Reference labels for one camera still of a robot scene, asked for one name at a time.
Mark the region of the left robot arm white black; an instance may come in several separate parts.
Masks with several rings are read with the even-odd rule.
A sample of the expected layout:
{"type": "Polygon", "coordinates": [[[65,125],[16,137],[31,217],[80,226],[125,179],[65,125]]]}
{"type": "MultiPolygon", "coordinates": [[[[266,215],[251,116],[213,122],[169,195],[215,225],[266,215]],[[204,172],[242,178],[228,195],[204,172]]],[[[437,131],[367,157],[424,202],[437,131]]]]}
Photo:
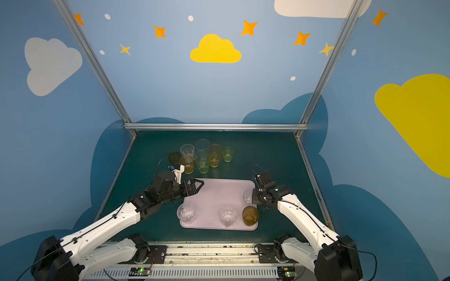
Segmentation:
{"type": "Polygon", "coordinates": [[[101,245],[122,230],[145,220],[167,202],[199,193],[204,181],[182,181],[183,170],[164,171],[150,187],[129,197],[121,206],[91,225],[61,239],[51,236],[37,251],[30,273],[36,281],[81,281],[109,266],[154,259],[149,244],[132,235],[110,247],[101,245]]]}

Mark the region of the dark amber textured glass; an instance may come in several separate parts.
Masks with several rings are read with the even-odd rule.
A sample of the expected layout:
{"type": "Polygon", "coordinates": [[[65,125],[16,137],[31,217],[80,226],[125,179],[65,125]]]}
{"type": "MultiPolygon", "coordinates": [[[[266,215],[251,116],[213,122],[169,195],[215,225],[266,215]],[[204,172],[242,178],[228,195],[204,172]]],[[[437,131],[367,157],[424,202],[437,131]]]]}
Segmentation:
{"type": "Polygon", "coordinates": [[[243,209],[242,217],[244,224],[250,227],[258,222],[260,213],[256,207],[247,206],[243,209]]]}
{"type": "Polygon", "coordinates": [[[179,152],[171,152],[168,154],[168,161],[172,166],[179,164],[181,154],[179,152]]]}

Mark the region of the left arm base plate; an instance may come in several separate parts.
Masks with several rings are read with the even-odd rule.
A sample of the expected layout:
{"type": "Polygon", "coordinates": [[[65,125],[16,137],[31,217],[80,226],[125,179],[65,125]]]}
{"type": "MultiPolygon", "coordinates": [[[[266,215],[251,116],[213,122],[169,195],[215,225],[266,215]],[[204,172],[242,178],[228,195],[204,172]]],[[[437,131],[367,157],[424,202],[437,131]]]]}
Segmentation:
{"type": "Polygon", "coordinates": [[[140,246],[131,263],[135,264],[163,264],[165,262],[166,252],[168,247],[166,245],[149,245],[140,246]]]}

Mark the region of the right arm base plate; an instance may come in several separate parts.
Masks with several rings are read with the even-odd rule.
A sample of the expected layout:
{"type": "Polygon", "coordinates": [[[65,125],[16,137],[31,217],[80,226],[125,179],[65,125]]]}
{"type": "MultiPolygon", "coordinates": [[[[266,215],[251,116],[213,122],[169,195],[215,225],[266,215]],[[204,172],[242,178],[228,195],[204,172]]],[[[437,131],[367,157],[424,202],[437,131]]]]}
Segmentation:
{"type": "Polygon", "coordinates": [[[288,259],[274,244],[256,244],[254,251],[260,263],[296,263],[295,260],[288,259]]]}

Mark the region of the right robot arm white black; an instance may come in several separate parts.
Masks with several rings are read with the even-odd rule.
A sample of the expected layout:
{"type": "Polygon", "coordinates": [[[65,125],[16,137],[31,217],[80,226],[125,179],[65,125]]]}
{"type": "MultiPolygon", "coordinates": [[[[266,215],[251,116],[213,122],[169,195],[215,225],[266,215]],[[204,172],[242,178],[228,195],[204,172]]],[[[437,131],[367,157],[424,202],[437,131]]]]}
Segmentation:
{"type": "Polygon", "coordinates": [[[257,187],[252,203],[270,206],[285,215],[307,239],[309,245],[285,234],[274,240],[274,257],[279,263],[298,262],[314,273],[318,281],[360,281],[363,271],[356,243],[340,236],[317,219],[287,185],[278,185],[268,171],[255,175],[257,187]]]}

